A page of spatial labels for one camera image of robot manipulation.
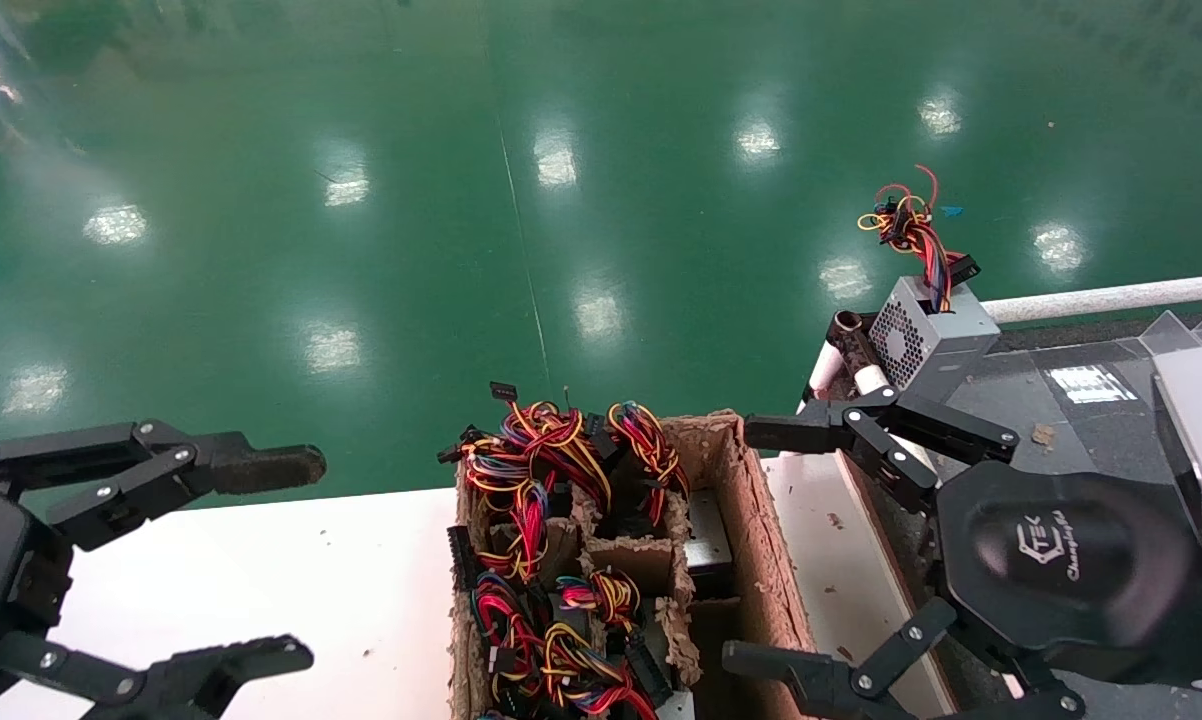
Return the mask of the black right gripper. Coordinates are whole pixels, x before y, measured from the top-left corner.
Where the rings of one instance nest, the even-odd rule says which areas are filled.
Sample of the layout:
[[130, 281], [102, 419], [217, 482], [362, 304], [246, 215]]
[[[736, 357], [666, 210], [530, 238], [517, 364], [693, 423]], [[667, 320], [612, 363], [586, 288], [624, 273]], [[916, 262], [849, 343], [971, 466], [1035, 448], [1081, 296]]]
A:
[[953, 637], [1121, 685], [1202, 689], [1202, 547], [1174, 488], [980, 462], [936, 490]]

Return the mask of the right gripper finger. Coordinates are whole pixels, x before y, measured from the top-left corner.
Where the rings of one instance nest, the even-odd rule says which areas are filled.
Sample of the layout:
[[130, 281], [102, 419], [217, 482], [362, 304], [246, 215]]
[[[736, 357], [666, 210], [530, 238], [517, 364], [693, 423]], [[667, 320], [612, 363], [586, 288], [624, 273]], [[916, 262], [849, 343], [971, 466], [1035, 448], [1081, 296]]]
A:
[[[968, 626], [962, 612], [934, 597], [859, 666], [825, 653], [744, 641], [724, 643], [722, 666], [734, 676], [780, 682], [805, 718], [911, 719], [911, 712], [894, 698], [893, 685], [940, 641], [957, 637]], [[1039, 655], [1005, 661], [1005, 670], [1020, 683], [1020, 697], [957, 712], [957, 719], [1084, 718], [1084, 701], [1058, 680]]]
[[875, 480], [908, 512], [933, 512], [938, 475], [903, 446], [917, 445], [966, 465], [1012, 462], [1013, 430], [914, 391], [883, 386], [851, 401], [807, 401], [793, 416], [749, 413], [744, 442], [792, 454], [841, 454]]

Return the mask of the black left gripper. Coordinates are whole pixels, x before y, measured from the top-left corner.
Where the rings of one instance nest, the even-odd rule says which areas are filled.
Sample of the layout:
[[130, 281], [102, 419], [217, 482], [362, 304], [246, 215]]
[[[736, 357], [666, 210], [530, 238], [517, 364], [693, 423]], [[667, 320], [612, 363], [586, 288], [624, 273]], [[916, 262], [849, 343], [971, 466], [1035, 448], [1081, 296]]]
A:
[[[2, 439], [0, 696], [25, 680], [93, 701], [87, 719], [220, 719], [245, 684], [313, 667], [293, 635], [175, 653], [148, 670], [47, 635], [71, 585], [67, 543], [99, 551], [202, 496], [313, 486], [326, 469], [313, 445], [255, 448], [239, 430], [191, 436], [157, 419]], [[47, 510], [44, 523], [19, 502], [69, 486], [83, 490]]]

